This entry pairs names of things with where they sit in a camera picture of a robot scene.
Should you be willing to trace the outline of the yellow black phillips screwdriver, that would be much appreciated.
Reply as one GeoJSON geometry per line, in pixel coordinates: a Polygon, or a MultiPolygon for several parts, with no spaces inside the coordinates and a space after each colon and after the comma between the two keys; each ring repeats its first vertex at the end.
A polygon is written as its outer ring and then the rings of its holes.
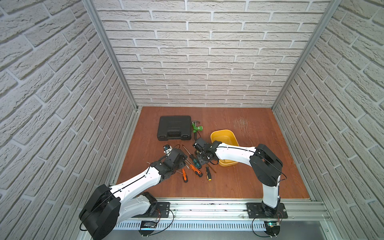
{"type": "Polygon", "coordinates": [[[207,174],[207,180],[211,181],[212,180],[212,174],[210,171],[210,167],[208,165],[206,165],[206,174],[207,174]]]}

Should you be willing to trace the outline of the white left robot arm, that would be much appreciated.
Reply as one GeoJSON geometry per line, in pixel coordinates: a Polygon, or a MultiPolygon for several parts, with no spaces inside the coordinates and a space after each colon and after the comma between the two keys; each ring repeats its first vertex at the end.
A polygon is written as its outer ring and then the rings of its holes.
{"type": "Polygon", "coordinates": [[[98,186],[79,214],[82,231],[93,240],[104,239],[116,224],[138,215],[152,215],[157,200],[147,189],[169,179],[186,164],[187,156],[179,149],[172,149],[142,173],[111,187],[98,186]]]}

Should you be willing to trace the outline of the green black large screwdriver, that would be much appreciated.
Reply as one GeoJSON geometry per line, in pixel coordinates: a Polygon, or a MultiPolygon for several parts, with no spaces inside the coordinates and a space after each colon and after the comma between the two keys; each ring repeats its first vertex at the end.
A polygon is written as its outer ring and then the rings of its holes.
{"type": "Polygon", "coordinates": [[[196,157],[195,157],[193,154],[191,154],[191,153],[188,151],[188,149],[187,149],[184,145],[183,145],[183,148],[184,148],[184,149],[186,150],[186,152],[188,153],[188,155],[189,155],[190,159],[193,161],[195,167],[198,168],[198,169],[201,169],[202,166],[200,165],[200,163],[198,162],[198,160],[196,159],[196,157]]]}

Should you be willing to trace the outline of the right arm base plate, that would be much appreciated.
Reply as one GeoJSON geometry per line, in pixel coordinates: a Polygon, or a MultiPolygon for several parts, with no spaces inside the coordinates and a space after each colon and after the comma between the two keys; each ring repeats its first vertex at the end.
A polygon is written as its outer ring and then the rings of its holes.
{"type": "Polygon", "coordinates": [[[250,219],[287,219],[288,214],[283,203],[271,208],[264,203],[246,203],[250,219]]]}

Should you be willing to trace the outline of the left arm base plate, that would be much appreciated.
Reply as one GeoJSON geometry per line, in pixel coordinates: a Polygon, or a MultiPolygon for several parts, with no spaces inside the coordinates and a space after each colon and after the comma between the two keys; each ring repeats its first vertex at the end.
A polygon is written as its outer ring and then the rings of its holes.
{"type": "Polygon", "coordinates": [[[155,206],[151,205],[146,213],[137,215],[135,218],[168,218],[169,213],[170,202],[157,202],[155,206]]]}

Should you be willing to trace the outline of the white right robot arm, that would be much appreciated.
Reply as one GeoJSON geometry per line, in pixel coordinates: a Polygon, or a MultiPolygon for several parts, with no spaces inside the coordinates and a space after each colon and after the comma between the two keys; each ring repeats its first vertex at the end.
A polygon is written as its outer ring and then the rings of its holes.
{"type": "Polygon", "coordinates": [[[193,147],[201,164],[212,160],[230,160],[252,167],[263,185],[262,208],[265,211],[275,211],[278,208],[283,162],[266,145],[239,147],[219,141],[208,143],[199,138],[193,147]]]}

